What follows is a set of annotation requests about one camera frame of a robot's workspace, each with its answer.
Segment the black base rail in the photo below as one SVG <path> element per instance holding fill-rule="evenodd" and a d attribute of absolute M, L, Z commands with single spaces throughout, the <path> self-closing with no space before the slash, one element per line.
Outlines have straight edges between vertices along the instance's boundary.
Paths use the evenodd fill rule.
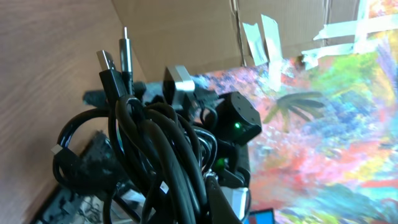
<path fill-rule="evenodd" d="M 123 202 L 140 214 L 144 196 L 133 189 L 122 193 Z M 114 223 L 137 223 L 116 202 L 111 206 L 111 217 Z M 28 223 L 103 223 L 103 202 L 57 186 Z"/>

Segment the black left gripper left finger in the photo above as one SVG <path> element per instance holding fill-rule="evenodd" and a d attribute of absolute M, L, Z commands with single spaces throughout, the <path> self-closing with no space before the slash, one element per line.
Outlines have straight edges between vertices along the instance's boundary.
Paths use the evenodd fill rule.
<path fill-rule="evenodd" d="M 115 156 L 110 140 L 102 131 L 96 131 L 81 154 L 84 174 L 114 174 Z"/>

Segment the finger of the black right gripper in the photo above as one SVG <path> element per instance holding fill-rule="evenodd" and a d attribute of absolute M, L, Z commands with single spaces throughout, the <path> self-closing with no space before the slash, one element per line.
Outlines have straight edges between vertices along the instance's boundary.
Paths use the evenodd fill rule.
<path fill-rule="evenodd" d="M 144 82 L 135 82 L 133 84 L 135 97 L 142 100 L 146 92 L 146 84 Z M 83 95 L 83 102 L 96 108 L 109 108 L 108 99 L 104 90 L 90 90 Z"/>

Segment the cardboard box with tape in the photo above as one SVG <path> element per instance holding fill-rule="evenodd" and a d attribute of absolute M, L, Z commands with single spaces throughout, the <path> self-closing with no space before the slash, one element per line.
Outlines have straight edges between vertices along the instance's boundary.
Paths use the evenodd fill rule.
<path fill-rule="evenodd" d="M 183 65 L 192 74 L 252 65 L 244 24 L 267 27 L 275 20 L 282 55 L 352 42 L 351 34 L 322 34 L 328 24 L 364 16 L 397 13 L 396 1 L 349 0 L 114 0 L 114 8 L 132 40 L 139 72 L 148 81 L 162 79 L 169 65 Z"/>

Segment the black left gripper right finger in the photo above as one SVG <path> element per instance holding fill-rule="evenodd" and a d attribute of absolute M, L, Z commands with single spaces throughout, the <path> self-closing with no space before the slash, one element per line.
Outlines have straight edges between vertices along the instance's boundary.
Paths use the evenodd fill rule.
<path fill-rule="evenodd" d="M 244 188 L 221 187 L 214 175 L 205 176 L 209 215 L 206 223 L 242 224 L 244 218 Z"/>

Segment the colourful painted backdrop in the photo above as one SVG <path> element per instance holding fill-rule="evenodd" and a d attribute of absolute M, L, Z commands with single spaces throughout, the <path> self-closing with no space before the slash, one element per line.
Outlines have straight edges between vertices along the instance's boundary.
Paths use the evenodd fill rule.
<path fill-rule="evenodd" d="M 238 90 L 266 120 L 249 143 L 252 208 L 277 223 L 397 222 L 397 32 L 376 49 L 331 56 L 307 71 L 282 64 L 197 76 L 218 93 Z"/>

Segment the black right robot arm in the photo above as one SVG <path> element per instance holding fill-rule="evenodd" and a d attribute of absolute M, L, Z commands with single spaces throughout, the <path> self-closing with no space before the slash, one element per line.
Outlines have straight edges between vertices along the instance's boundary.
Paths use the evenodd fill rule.
<path fill-rule="evenodd" d="M 261 133 L 259 113 L 237 91 L 218 95 L 197 84 L 184 90 L 172 81 L 164 81 L 160 85 L 162 94 L 146 106 L 139 105 L 145 92 L 157 86 L 135 83 L 132 95 L 122 87 L 110 86 L 85 92 L 83 101 L 105 111 L 112 147 L 141 192 L 149 191 L 151 177 L 135 153 L 141 151 L 148 156 L 156 172 L 162 171 L 160 163 L 164 160 L 142 132 L 143 120 L 150 118 L 164 130 L 166 145 L 177 151 L 172 158 L 181 166 L 173 168 L 172 173 L 186 180 L 187 188 L 202 201 L 203 174 L 220 157 L 229 159 L 231 173 L 238 169 L 243 146 Z"/>

